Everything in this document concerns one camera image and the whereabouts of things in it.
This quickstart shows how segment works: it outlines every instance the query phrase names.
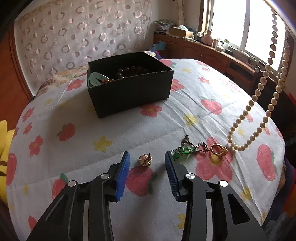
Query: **open black box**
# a ring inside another ring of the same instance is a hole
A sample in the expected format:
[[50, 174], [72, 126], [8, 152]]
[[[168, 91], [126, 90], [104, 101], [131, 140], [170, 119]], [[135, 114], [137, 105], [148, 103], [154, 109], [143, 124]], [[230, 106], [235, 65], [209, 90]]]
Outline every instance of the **open black box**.
[[[89, 75], [97, 72], [117, 79], [118, 69], [141, 66], [147, 74], [93, 86]], [[87, 87], [99, 118], [170, 97], [174, 71], [144, 52], [128, 53], [89, 62]]]

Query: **stack of books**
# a ring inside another ring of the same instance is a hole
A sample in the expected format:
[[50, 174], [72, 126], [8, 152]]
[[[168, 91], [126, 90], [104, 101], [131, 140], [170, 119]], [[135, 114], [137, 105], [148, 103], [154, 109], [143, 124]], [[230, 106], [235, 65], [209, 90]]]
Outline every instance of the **stack of books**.
[[156, 21], [154, 21], [154, 23], [156, 25], [156, 30], [154, 32], [155, 34], [165, 34], [166, 32], [169, 31], [170, 27], [177, 26], [174, 23], [172, 23], [166, 19], [156, 20]]

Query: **ring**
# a ring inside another ring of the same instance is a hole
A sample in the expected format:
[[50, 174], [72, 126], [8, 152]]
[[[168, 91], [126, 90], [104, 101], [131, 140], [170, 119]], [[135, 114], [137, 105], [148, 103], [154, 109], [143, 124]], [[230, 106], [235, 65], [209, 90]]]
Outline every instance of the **ring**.
[[[213, 147], [214, 146], [218, 146], [220, 149], [221, 149], [221, 152], [220, 153], [216, 153], [216, 152], [214, 152], [214, 150], [213, 150]], [[223, 156], [223, 155], [225, 155], [225, 147], [224, 146], [222, 146], [222, 145], [220, 145], [220, 144], [218, 144], [218, 143], [215, 143], [215, 144], [213, 144], [212, 145], [212, 147], [211, 147], [211, 152], [214, 154], [214, 155], [216, 155], [216, 156]]]

